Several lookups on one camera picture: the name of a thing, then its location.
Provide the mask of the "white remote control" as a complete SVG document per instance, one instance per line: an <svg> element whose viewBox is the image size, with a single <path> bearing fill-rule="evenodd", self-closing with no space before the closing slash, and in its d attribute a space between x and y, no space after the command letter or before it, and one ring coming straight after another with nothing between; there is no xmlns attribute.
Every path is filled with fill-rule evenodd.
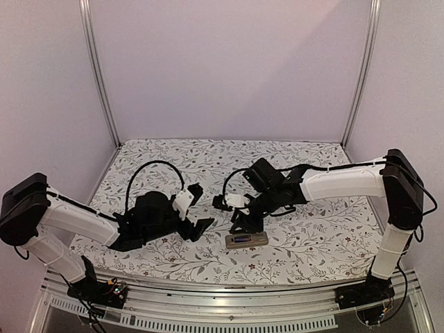
<svg viewBox="0 0 444 333"><path fill-rule="evenodd" d="M265 232L256 234L229 234L225 237L225 246L229 250L266 245L268 245L268 236Z"/></svg>

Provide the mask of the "black battery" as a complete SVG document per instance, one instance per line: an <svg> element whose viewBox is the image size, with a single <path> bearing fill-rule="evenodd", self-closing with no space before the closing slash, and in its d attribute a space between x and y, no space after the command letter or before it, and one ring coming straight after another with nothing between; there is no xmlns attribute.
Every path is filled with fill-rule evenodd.
<svg viewBox="0 0 444 333"><path fill-rule="evenodd" d="M237 236L237 237L234 237L232 240L235 243L243 243L243 242L251 241L251 238L250 238L250 236Z"/></svg>

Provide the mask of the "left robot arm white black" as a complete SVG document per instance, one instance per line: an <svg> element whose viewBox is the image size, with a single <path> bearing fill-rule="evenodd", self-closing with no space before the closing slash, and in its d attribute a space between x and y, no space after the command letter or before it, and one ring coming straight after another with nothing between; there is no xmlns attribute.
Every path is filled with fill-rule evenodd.
<svg viewBox="0 0 444 333"><path fill-rule="evenodd" d="M43 173L34 173L9 189L1 200L1 240L21 247L61 274L88 301L103 295L92 263L71 252L50 228L87 237L118 252L138 250L148 242L176 233L185 241L200 239L214 220L191 222L189 208L203 194L193 184L172 197L149 191L123 214L107 215L50 187Z"/></svg>

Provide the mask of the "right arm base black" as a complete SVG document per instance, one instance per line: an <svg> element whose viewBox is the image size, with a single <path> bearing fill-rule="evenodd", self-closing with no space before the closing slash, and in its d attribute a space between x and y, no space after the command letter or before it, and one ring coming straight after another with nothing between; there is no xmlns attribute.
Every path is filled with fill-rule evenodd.
<svg viewBox="0 0 444 333"><path fill-rule="evenodd" d="M363 282L338 287L334 290L335 303L340 309L360 307L388 300L395 295L391 278L381 279L369 273Z"/></svg>

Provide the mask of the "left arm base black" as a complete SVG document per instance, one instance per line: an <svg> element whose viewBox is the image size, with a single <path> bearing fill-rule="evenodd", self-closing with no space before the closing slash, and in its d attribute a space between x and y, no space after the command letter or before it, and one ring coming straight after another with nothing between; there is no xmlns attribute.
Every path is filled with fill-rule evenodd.
<svg viewBox="0 0 444 333"><path fill-rule="evenodd" d="M92 304L123 309L128 295L128 285L116 277L107 282L100 282L91 261L81 256L85 264L85 277L75 283L70 283L67 295Z"/></svg>

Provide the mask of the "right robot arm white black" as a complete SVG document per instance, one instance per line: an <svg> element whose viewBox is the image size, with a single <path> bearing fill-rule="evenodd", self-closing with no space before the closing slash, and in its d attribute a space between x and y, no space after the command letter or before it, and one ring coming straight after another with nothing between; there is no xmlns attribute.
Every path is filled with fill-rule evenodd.
<svg viewBox="0 0 444 333"><path fill-rule="evenodd" d="M234 209L233 230L258 233L264 229L266 216L282 207L304 205L326 198L373 196L385 198L388 225L379 250L371 264L368 280L359 287L364 302L374 302L386 289L414 232L421 227L424 198L438 208L423 181L408 159L398 149L383 157L355 164L320 167L298 164L276 169L264 158L243 169L243 177L259 194L257 197L222 193L222 202Z"/></svg>

